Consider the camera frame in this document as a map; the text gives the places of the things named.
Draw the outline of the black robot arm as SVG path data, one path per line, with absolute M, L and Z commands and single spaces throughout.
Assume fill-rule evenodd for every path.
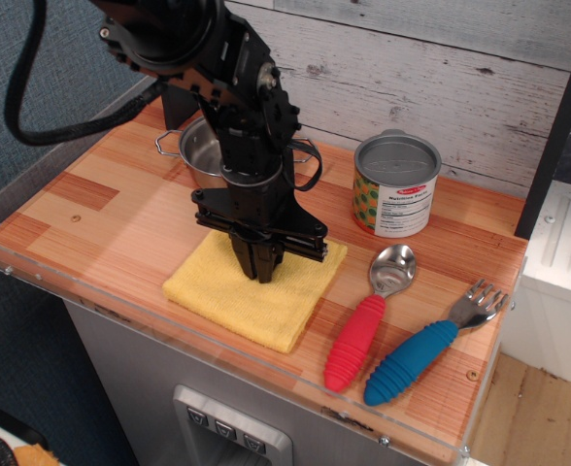
M 192 94 L 215 133 L 222 188 L 192 194 L 197 221 L 225 232 L 245 275 L 272 279 L 286 253 L 326 254 L 326 226 L 296 201 L 299 110 L 269 47 L 221 1 L 101 1 L 103 41 L 130 68 Z

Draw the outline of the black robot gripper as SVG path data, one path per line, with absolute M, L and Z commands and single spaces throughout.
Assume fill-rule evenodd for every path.
M 271 282 L 286 252 L 324 260 L 328 228 L 299 205 L 282 175 L 256 184 L 226 184 L 226 188 L 197 189 L 191 200 L 199 224 L 229 233 L 232 250 L 249 279 Z

